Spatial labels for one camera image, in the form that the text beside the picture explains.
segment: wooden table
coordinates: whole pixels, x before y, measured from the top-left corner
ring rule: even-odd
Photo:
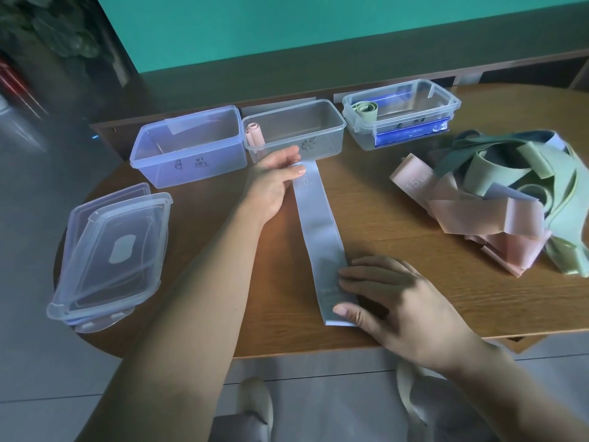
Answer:
[[[451,123],[453,132],[557,130],[589,163],[589,94],[527,85],[473,85],[459,87],[456,95],[462,107]],[[545,255],[518,279],[486,256],[480,245],[444,234],[389,180],[401,156],[422,155],[451,139],[445,134],[366,152],[346,132],[341,154],[318,161],[348,259],[390,254],[408,260],[484,338],[589,329],[589,279],[559,273]],[[123,356],[178,275],[219,230],[241,194],[246,174],[244,169],[164,189],[174,203],[160,289],[119,323],[80,336]],[[142,181],[138,170],[123,163],[88,200]],[[60,263],[61,248],[56,275]],[[296,200],[289,190],[260,237],[235,357],[375,345],[359,329],[323,325]]]

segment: right hand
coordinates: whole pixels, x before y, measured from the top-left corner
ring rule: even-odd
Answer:
[[[442,375],[460,368],[462,360],[484,342],[452,304],[407,262],[387,256],[352,260],[339,270],[341,288],[387,307],[385,319],[357,304],[337,304],[345,317],[386,349]]]

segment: left hand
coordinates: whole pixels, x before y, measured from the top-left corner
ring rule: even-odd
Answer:
[[[282,206],[291,181],[305,173],[302,164],[289,167],[299,161],[298,146],[293,145],[266,155],[250,170],[241,202],[259,216],[262,226]]]

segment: pink resistance band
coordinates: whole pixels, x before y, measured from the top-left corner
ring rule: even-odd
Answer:
[[[462,191],[452,173],[438,178],[413,154],[402,161],[391,180],[438,220],[444,232],[484,245],[486,254],[518,277],[534,263],[551,235],[544,228],[539,201],[483,200]]]

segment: green wall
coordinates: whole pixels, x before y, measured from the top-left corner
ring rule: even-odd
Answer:
[[[581,1],[99,0],[139,72]]]

